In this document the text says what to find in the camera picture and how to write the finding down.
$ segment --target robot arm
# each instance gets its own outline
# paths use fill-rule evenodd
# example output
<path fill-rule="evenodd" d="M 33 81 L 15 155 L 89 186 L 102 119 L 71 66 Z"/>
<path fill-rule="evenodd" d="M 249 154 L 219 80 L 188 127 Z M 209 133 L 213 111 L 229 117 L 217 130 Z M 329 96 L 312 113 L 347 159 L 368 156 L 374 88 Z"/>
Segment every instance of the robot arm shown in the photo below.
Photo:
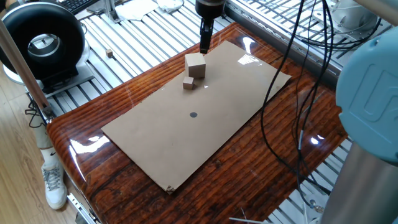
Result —
<path fill-rule="evenodd" d="M 207 54 L 213 34 L 214 19 L 222 16 L 226 0 L 196 0 L 195 9 L 202 16 L 200 24 L 200 53 Z"/>

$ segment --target white cable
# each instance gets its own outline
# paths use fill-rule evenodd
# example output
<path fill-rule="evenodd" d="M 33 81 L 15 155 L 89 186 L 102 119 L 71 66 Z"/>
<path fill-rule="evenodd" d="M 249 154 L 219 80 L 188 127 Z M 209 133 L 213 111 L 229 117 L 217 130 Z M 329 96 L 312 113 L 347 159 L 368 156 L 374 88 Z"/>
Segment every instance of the white cable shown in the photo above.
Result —
<path fill-rule="evenodd" d="M 303 142 L 303 135 L 304 135 L 304 131 L 301 130 L 301 132 L 300 132 L 300 140 L 298 141 L 298 149 L 299 150 L 301 150 L 301 145 L 302 145 L 302 142 Z"/>
<path fill-rule="evenodd" d="M 268 4 L 270 4 L 270 5 L 274 5 L 274 6 L 278 6 L 278 7 L 284 7 L 284 8 L 287 8 L 287 9 L 297 9 L 297 10 L 298 10 L 298 8 L 296 8 L 296 7 L 281 6 L 280 4 L 277 4 L 277 3 L 272 3 L 272 2 L 267 2 L 267 1 L 258 1 L 258 2 L 261 2 L 261 3 L 263 3 L 263 4 L 267 4 L 267 5 L 264 6 L 264 7 L 267 7 Z M 331 10 L 332 10 L 332 11 L 334 11 L 334 10 L 345 10 L 345 9 L 353 9 L 353 8 L 357 8 L 357 7 L 362 7 L 362 6 L 352 6 L 352 7 L 336 8 L 336 9 L 331 9 Z M 314 12 L 320 12 L 320 11 L 323 11 L 323 9 L 314 9 Z"/>
<path fill-rule="evenodd" d="M 248 223 L 257 223 L 257 224 L 272 224 L 269 222 L 260 222 L 260 221 L 252 221 L 252 220 L 243 220 L 241 218 L 229 218 L 230 220 L 239 221 L 239 222 L 248 222 Z"/>

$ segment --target keyboard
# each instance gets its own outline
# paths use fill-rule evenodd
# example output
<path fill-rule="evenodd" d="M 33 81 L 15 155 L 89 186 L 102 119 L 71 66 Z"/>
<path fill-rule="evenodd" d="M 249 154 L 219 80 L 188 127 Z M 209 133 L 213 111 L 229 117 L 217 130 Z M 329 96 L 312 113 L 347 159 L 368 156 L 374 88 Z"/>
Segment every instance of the keyboard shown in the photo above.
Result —
<path fill-rule="evenodd" d="M 73 15 L 76 15 L 98 1 L 99 0 L 64 0 L 61 2 L 61 5 L 68 9 Z"/>

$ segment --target person's leg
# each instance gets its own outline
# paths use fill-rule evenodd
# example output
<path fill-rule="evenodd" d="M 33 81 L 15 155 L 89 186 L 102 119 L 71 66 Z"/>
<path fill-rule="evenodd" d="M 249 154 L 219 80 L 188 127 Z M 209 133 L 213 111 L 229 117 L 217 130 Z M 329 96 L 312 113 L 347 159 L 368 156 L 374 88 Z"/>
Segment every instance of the person's leg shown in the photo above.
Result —
<path fill-rule="evenodd" d="M 45 182 L 45 198 L 52 209 L 62 208 L 67 201 L 67 188 L 63 183 L 62 164 L 50 138 L 47 136 L 43 119 L 40 116 L 34 116 L 30 125 L 35 127 L 37 147 L 44 159 L 42 173 Z"/>

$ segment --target wooden floor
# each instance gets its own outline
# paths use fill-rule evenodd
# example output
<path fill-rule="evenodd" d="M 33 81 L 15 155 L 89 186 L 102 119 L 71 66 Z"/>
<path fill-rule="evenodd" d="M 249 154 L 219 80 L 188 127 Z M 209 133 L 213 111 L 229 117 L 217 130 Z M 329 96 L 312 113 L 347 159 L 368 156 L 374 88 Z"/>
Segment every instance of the wooden floor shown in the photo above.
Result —
<path fill-rule="evenodd" d="M 52 210 L 45 199 L 42 155 L 24 114 L 25 88 L 0 69 L 0 223 L 75 223 L 76 211 L 66 204 Z M 68 190 L 74 192 L 65 175 Z"/>

